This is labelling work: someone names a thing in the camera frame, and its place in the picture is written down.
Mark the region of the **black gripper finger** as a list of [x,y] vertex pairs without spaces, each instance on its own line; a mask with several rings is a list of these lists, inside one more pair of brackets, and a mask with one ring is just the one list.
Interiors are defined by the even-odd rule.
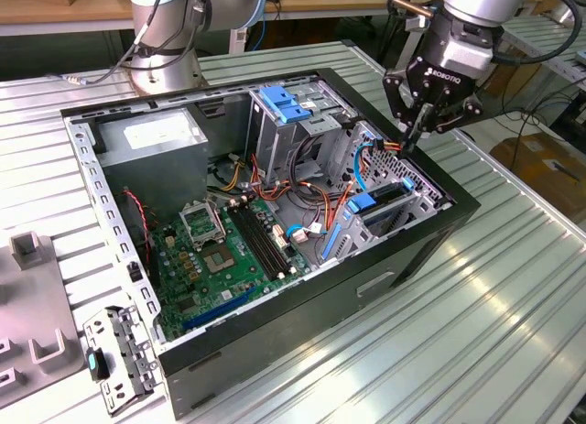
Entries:
[[[411,104],[407,104],[401,95],[401,88],[408,86]],[[424,87],[421,80],[409,82],[404,71],[387,71],[383,77],[383,87],[391,113],[405,126],[401,140],[401,154],[410,154],[421,136],[417,120],[423,108]]]
[[418,122],[418,136],[428,138],[432,134],[445,134],[456,127],[474,122],[482,113],[483,105],[475,96],[469,96],[452,105],[441,100],[427,103]]

